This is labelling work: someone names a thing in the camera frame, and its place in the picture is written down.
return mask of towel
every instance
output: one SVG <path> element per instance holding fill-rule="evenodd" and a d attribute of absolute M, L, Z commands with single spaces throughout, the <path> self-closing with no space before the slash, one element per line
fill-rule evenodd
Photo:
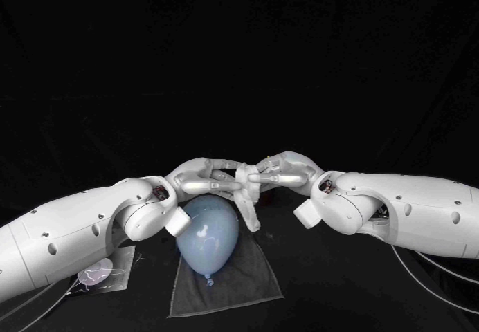
<path fill-rule="evenodd" d="M 184 257 L 179 258 L 168 318 L 204 315 L 285 298 L 263 250 L 241 217 L 238 221 L 236 250 L 214 274 L 215 283 L 211 287 Z"/>

